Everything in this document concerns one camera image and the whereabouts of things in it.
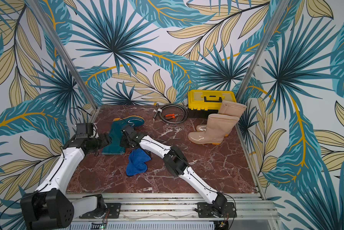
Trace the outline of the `teal rubber boot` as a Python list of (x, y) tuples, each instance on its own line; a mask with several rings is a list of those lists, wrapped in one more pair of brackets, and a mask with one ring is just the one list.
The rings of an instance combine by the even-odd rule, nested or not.
[(102, 150), (103, 155), (121, 155), (124, 154), (126, 149), (121, 147), (121, 139), (123, 137), (123, 127), (130, 125), (132, 127), (139, 127), (145, 123), (144, 118), (140, 116), (128, 116), (125, 118), (115, 118), (112, 122), (109, 137), (112, 142)]

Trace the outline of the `blue grey cloth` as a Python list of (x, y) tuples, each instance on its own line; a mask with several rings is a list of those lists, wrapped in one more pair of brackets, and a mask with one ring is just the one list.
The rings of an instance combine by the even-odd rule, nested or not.
[(126, 168), (126, 175), (131, 177), (140, 173), (145, 173), (148, 169), (146, 162), (151, 160), (151, 157), (145, 153), (144, 150), (138, 148), (132, 150), (129, 155), (129, 163)]

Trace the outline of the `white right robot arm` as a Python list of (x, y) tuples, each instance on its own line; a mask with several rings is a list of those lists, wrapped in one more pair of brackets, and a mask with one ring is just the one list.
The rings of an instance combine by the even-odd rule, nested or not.
[(205, 200), (208, 211), (214, 217), (223, 217), (226, 213), (226, 197), (206, 183), (190, 166), (187, 158), (177, 146), (162, 144), (148, 135), (135, 131), (130, 125), (121, 129), (122, 143), (127, 147), (139, 147), (163, 159), (167, 171), (179, 177), (194, 188)]

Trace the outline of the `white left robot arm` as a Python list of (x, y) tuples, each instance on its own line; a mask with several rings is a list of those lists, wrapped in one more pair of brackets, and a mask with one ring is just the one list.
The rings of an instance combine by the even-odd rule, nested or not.
[(85, 215), (103, 218), (108, 207), (102, 195), (88, 195), (74, 202), (65, 196), (76, 168), (89, 153), (111, 143), (108, 134), (98, 134), (93, 123), (77, 125), (75, 135), (68, 140), (60, 158), (35, 192), (25, 195), (20, 206), (29, 230), (56, 230), (70, 226), (73, 219)]

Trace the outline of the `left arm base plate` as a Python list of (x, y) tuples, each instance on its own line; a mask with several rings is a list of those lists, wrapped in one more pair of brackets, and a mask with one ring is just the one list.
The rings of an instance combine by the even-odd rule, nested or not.
[(116, 219), (119, 218), (121, 203), (104, 203), (93, 211), (80, 215), (80, 219)]

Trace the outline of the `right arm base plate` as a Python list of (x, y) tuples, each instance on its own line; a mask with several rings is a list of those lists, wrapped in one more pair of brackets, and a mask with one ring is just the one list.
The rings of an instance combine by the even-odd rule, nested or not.
[(204, 202), (197, 203), (197, 208), (194, 209), (198, 213), (199, 218), (236, 218), (237, 212), (233, 202), (227, 202), (222, 207), (215, 204), (208, 204)]

